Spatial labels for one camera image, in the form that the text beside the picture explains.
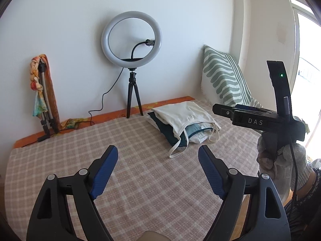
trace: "plaid tablecloth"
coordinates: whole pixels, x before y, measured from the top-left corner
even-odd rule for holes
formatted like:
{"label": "plaid tablecloth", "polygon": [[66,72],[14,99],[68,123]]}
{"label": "plaid tablecloth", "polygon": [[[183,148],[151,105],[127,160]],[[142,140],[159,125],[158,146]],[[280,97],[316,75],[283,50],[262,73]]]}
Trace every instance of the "plaid tablecloth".
{"label": "plaid tablecloth", "polygon": [[[220,124],[220,140],[208,142],[216,157],[228,167],[255,176],[259,134],[235,127],[216,116],[205,102],[195,102]],[[53,137],[10,154],[5,179],[8,222],[26,239],[29,217],[45,178],[73,175],[101,157],[109,145],[118,148],[119,159],[97,209],[115,241],[136,240],[153,230],[172,241],[203,240],[221,205],[198,162],[200,145],[170,159],[165,137],[145,117],[132,115]],[[72,198],[68,198],[77,236],[86,240]]]}

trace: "blue gripper pad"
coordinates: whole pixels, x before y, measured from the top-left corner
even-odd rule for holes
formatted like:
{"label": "blue gripper pad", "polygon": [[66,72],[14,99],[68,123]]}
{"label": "blue gripper pad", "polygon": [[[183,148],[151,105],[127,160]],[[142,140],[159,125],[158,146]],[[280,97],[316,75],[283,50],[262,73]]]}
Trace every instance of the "blue gripper pad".
{"label": "blue gripper pad", "polygon": [[92,190],[90,195],[93,200],[95,200],[99,195],[104,192],[104,189],[107,185],[107,182],[110,178],[111,173],[114,170],[114,167],[118,160],[118,150],[115,146],[113,146],[109,155],[101,165],[100,169],[96,173],[93,183]]}
{"label": "blue gripper pad", "polygon": [[211,185],[214,194],[218,195],[221,199],[224,199],[226,197],[226,192],[223,188],[223,179],[220,176],[215,165],[209,158],[207,152],[204,149],[204,146],[201,146],[198,149],[198,160],[203,168],[205,176],[207,177],[207,180]]}

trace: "green and white pillow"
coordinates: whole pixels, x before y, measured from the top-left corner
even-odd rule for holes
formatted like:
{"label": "green and white pillow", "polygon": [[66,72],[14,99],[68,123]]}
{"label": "green and white pillow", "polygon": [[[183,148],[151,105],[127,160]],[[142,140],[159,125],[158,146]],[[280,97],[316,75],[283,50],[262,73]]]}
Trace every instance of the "green and white pillow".
{"label": "green and white pillow", "polygon": [[205,97],[212,104],[261,107],[261,104],[251,97],[251,92],[234,57],[209,46],[204,47],[201,87]]}

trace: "gloved hand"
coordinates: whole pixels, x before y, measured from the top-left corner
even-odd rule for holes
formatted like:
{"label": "gloved hand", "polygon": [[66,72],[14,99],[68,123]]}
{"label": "gloved hand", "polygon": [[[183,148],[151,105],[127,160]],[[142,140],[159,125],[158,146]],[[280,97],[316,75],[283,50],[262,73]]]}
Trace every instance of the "gloved hand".
{"label": "gloved hand", "polygon": [[[292,144],[292,146],[298,167],[297,190],[299,190],[308,180],[312,172],[312,166],[307,161],[305,148],[297,143]],[[295,170],[290,145],[278,150],[277,159],[274,161],[275,154],[266,151],[265,142],[261,136],[257,142],[257,151],[256,161],[260,165],[260,173],[266,173],[271,177],[281,200],[284,201],[283,199],[288,197],[289,188],[294,190],[295,184]]]}

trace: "ring light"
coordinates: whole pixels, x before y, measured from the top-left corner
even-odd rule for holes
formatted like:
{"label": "ring light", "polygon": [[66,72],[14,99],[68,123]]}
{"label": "ring light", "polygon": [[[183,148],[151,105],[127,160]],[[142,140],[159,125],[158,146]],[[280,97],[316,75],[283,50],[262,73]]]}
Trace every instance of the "ring light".
{"label": "ring light", "polygon": [[[118,24],[120,21],[128,18],[137,18],[147,22],[154,31],[155,34],[155,45],[153,49],[147,54],[144,58],[134,62],[127,62],[116,57],[110,49],[109,46],[109,36],[111,30]],[[102,50],[104,51],[105,56],[115,65],[124,67],[127,69],[134,69],[140,66],[143,66],[149,63],[159,52],[160,46],[162,44],[162,32],[158,23],[150,17],[148,14],[137,11],[124,12],[117,15],[114,19],[108,23],[102,33]]]}

